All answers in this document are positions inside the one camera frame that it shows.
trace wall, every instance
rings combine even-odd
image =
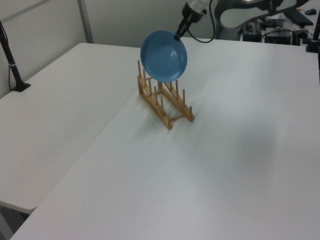
[[[94,43],[140,47],[153,31],[175,33],[183,19],[185,3],[186,0],[86,0],[85,6]],[[213,27],[209,13],[190,30],[198,38],[210,39]]]
[[[2,24],[24,81],[78,43],[86,42],[77,0],[50,0]],[[8,92],[8,62],[1,48],[0,98]]]

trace wooden peg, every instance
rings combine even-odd
[[[151,95],[152,95],[152,90],[151,90],[151,78],[149,77],[148,78],[148,83],[149,83],[149,93],[150,93],[150,97],[151,97]]]
[[[140,61],[138,60],[138,71],[139,71],[139,78],[141,78],[141,69],[140,69]]]
[[[158,82],[158,90],[161,92],[162,90],[162,82],[161,81],[157,81]]]
[[[162,96],[160,97],[160,102],[161,102],[161,113],[164,113],[164,100],[162,98]]]
[[[183,104],[186,104],[186,90],[182,89],[182,100],[183,100]]]
[[[179,91],[178,91],[178,80],[175,80],[175,97],[176,99],[179,98]]]
[[[154,96],[155,96],[155,105],[158,105],[158,95],[157,95],[157,87],[154,86]]]

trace table surface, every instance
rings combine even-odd
[[[82,43],[0,99],[0,205],[31,213],[44,200],[136,89],[139,55]]]
[[[12,240],[320,238],[318,55],[183,42],[194,122],[136,89]]]

